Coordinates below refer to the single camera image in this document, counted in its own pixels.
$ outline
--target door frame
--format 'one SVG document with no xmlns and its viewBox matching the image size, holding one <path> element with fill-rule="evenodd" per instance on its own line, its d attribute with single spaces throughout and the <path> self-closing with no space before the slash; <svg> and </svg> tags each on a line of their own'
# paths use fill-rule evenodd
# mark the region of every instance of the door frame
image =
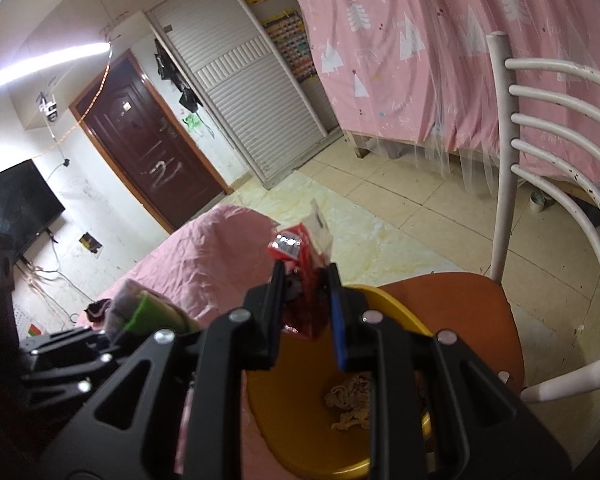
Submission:
<svg viewBox="0 0 600 480">
<path fill-rule="evenodd" d="M 167 120 L 174 126 L 174 128 L 176 129 L 179 136 L 182 137 L 182 139 L 187 143 L 187 145 L 190 147 L 190 149 L 194 153 L 194 155 L 197 158 L 199 158 L 202 165 L 211 174 L 213 179 L 220 185 L 221 189 L 225 193 L 227 193 L 227 195 L 234 192 L 233 188 L 225 182 L 225 180 L 222 178 L 222 176 L 218 173 L 218 170 L 216 170 L 214 165 L 211 164 L 209 159 L 206 158 L 206 155 L 202 152 L 202 150 L 200 150 L 200 148 L 196 144 L 196 141 L 193 140 L 193 138 L 187 133 L 187 131 L 184 129 L 184 126 L 182 124 L 180 124 L 180 121 L 177 119 L 177 117 L 173 113 L 173 110 L 171 110 L 171 108 L 166 103 L 166 101 L 164 100 L 162 95 L 160 95 L 160 92 L 157 91 L 154 84 L 149 79 L 149 76 L 144 72 L 144 70 L 138 63 L 136 56 L 134 56 L 134 54 L 131 52 L 130 49 L 126 50 L 121 56 L 116 58 L 111 63 L 110 70 L 112 70 L 115 66 L 117 66 L 119 63 L 123 62 L 124 60 L 128 60 L 131 63 L 134 70 L 138 74 L 140 81 L 142 81 L 142 84 L 149 91 L 149 94 L 151 94 L 151 96 L 154 98 L 154 100 L 158 103 L 158 106 L 160 106 L 160 108 L 164 112 L 165 117 L 167 117 Z M 91 92 L 91 90 L 93 90 L 94 87 L 100 85 L 100 82 L 102 81 L 103 76 L 104 76 L 104 70 L 96 78 L 94 78 L 93 81 L 91 81 L 86 86 L 86 88 L 84 90 L 82 90 L 82 92 L 80 92 L 78 97 L 75 98 L 74 101 L 69 106 L 69 110 L 71 110 L 71 113 L 74 115 L 74 118 L 76 121 L 79 122 L 80 118 L 82 117 L 82 114 L 80 112 L 78 112 L 78 110 L 77 110 L 77 105 L 80 103 L 80 101 L 82 101 L 82 99 L 85 97 L 85 95 L 87 95 L 89 92 Z M 93 144 L 93 147 L 98 151 L 98 153 L 102 156 L 102 158 L 105 160 L 105 162 L 113 170 L 113 172 L 116 174 L 116 176 L 122 181 L 122 183 L 125 185 L 125 187 L 136 198 L 136 200 L 138 200 L 138 202 L 140 202 L 142 204 L 142 206 L 147 210 L 147 212 L 152 217 L 154 217 L 155 221 L 157 221 L 158 224 L 160 224 L 162 226 L 162 228 L 165 229 L 165 231 L 167 231 L 169 234 L 172 234 L 175 231 L 174 227 L 160 213 L 158 208 L 151 202 L 151 200 L 138 187 L 136 187 L 134 185 L 134 183 L 129 178 L 128 174 L 126 174 L 126 171 L 115 161 L 115 159 L 113 158 L 111 153 L 109 153 L 109 150 L 101 142 L 100 137 L 98 137 L 98 135 L 89 127 L 89 125 L 85 121 L 83 121 L 80 124 L 80 127 L 82 128 L 84 133 L 87 135 L 87 138 Z"/>
</svg>

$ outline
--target green cloth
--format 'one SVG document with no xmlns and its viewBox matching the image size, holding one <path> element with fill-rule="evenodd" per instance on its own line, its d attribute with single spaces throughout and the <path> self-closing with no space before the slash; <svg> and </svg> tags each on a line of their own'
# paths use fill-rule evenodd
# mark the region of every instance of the green cloth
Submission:
<svg viewBox="0 0 600 480">
<path fill-rule="evenodd" d="M 169 328 L 177 334 L 198 332 L 200 327 L 181 309 L 166 304 L 146 290 L 140 292 L 140 301 L 125 330 L 134 335 L 146 335 Z"/>
<path fill-rule="evenodd" d="M 200 118 L 198 117 L 197 114 L 196 115 L 189 114 L 182 120 L 182 122 L 187 125 L 187 129 L 191 133 L 193 133 L 193 131 L 195 131 L 196 128 L 198 128 L 202 125 L 202 121 L 200 121 Z"/>
</svg>

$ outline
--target door handle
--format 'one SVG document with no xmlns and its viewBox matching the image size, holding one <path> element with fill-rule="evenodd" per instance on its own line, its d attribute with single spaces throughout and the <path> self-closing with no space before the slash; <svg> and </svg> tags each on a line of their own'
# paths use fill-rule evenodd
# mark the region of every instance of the door handle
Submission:
<svg viewBox="0 0 600 480">
<path fill-rule="evenodd" d="M 167 134 L 174 138 L 178 136 L 173 125 L 170 124 L 170 122 L 165 117 L 160 118 L 160 129 L 158 131 L 167 132 Z"/>
</svg>

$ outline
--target security camera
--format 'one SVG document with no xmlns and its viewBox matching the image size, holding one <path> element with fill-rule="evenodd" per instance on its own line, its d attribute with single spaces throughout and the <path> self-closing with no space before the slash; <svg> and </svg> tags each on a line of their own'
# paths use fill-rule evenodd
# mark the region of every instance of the security camera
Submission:
<svg viewBox="0 0 600 480">
<path fill-rule="evenodd" d="M 52 96 L 51 99 L 48 99 L 44 93 L 40 92 L 38 97 L 38 108 L 50 123 L 53 123 L 58 118 L 58 102 L 56 102 L 56 96 Z"/>
</svg>

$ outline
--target pink bedsheet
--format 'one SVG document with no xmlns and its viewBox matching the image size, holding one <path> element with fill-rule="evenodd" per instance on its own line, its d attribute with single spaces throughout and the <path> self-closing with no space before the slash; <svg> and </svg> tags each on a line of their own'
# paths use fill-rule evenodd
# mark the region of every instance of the pink bedsheet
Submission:
<svg viewBox="0 0 600 480">
<path fill-rule="evenodd" d="M 269 280 L 273 261 L 266 248 L 276 225 L 250 209 L 217 205 L 174 232 L 99 297 L 112 298 L 131 278 L 208 326 L 217 316 L 241 306 L 247 290 Z M 242 477 L 295 479 L 270 452 L 253 420 L 244 379 L 243 375 Z"/>
<path fill-rule="evenodd" d="M 503 30 L 514 55 L 568 59 L 600 70 L 600 0 L 298 0 L 326 93 L 347 129 L 498 153 L 495 90 L 485 35 Z M 572 76 L 519 73 L 519 83 L 586 99 L 600 88 Z M 522 101 L 522 111 L 581 131 L 600 145 L 600 126 L 565 108 Z M 583 150 L 529 128 L 600 183 Z M 555 168 L 522 155 L 526 167 Z"/>
</svg>

